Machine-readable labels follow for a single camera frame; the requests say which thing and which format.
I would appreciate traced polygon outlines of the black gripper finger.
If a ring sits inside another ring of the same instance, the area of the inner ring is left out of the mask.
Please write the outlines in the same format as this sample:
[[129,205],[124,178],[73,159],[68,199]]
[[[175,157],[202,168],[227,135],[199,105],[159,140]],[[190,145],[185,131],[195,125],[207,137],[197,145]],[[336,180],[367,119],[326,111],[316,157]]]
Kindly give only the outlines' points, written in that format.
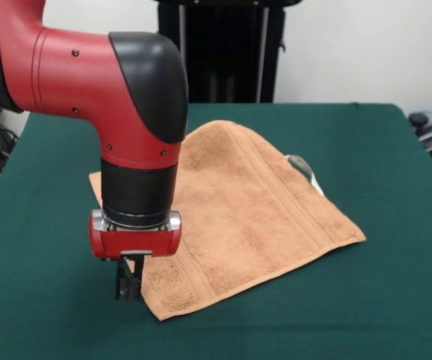
[[124,258],[117,260],[115,299],[129,301],[133,299],[131,286],[131,270]]
[[130,298],[132,300],[141,299],[144,262],[145,256],[143,254],[138,254],[133,259],[134,267],[130,279]]

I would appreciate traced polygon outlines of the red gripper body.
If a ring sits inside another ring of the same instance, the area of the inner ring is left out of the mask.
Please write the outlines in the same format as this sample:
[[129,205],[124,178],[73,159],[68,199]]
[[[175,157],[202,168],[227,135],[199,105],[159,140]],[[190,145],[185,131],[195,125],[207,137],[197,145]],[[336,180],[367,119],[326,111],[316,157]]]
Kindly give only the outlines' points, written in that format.
[[171,211],[160,226],[137,229],[118,227],[100,209],[89,218],[91,251],[99,259],[118,259],[136,255],[167,257],[176,253],[182,235],[178,211]]

